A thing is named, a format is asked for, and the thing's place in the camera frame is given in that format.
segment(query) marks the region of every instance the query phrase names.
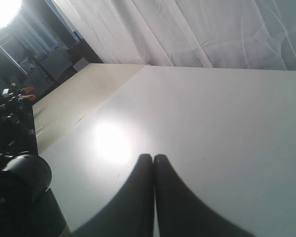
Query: white backdrop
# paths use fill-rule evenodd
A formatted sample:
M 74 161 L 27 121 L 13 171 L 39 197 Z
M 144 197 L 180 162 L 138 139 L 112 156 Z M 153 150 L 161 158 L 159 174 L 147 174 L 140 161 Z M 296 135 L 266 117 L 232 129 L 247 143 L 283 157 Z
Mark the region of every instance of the white backdrop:
M 296 70 L 296 0 L 54 0 L 105 63 Z

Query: white curtain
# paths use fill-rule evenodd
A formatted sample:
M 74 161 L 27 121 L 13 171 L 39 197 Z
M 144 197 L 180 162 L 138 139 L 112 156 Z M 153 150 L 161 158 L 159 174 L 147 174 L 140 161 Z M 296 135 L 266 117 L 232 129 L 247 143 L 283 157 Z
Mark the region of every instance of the white curtain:
M 296 70 L 296 0 L 53 0 L 105 63 Z

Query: black equipment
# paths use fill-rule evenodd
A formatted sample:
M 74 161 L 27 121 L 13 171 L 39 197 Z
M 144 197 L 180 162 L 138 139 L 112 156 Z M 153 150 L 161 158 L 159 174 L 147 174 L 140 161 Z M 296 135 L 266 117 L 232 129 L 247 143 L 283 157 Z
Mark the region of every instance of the black equipment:
M 58 237 L 70 231 L 51 191 L 52 173 L 38 156 L 25 90 L 0 93 L 0 237 Z

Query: bright light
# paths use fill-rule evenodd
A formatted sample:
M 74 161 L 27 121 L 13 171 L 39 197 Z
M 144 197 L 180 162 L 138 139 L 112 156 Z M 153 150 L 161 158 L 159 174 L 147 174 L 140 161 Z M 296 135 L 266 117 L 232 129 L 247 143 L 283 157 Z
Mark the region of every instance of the bright light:
M 22 0 L 0 0 L 0 28 L 7 26 L 22 6 Z
M 95 147 L 99 157 L 112 163 L 126 163 L 132 153 L 130 134 L 121 124 L 112 122 L 96 126 Z

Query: white table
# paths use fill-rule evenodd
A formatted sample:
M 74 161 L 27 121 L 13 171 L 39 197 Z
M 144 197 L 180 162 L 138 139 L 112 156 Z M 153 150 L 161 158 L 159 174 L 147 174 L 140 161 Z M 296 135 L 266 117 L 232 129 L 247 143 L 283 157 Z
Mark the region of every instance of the white table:
M 296 72 L 145 66 L 41 154 L 72 231 L 141 153 L 256 236 L 296 236 Z

